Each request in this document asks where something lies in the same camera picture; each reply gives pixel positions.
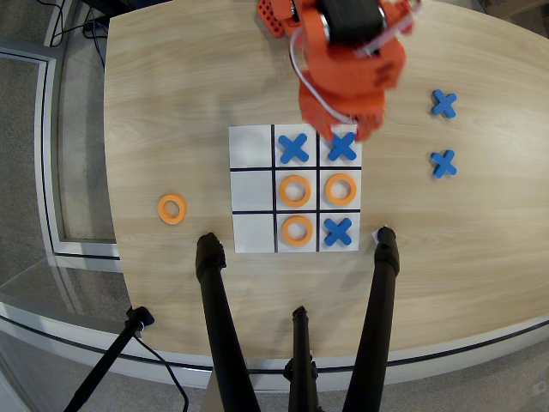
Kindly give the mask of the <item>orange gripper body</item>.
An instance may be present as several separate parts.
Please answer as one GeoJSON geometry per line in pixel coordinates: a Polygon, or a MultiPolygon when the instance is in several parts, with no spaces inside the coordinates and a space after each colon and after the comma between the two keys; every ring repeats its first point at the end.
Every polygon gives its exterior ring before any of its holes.
{"type": "Polygon", "coordinates": [[[303,81],[299,82],[299,107],[302,118],[306,123],[313,125],[343,124],[343,120],[336,118],[325,106],[333,112],[351,119],[352,123],[366,125],[382,125],[384,121],[385,95],[384,92],[374,93],[366,97],[346,97],[340,94],[325,92],[313,82],[311,85],[319,99],[311,92],[303,81]]]}

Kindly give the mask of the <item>orange moving gripper finger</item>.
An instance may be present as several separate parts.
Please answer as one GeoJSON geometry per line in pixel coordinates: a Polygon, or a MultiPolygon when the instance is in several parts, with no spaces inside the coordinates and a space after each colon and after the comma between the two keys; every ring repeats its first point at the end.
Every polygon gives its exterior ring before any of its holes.
{"type": "Polygon", "coordinates": [[[366,142],[371,134],[383,126],[383,114],[380,112],[362,115],[356,118],[356,142],[366,142]]]}

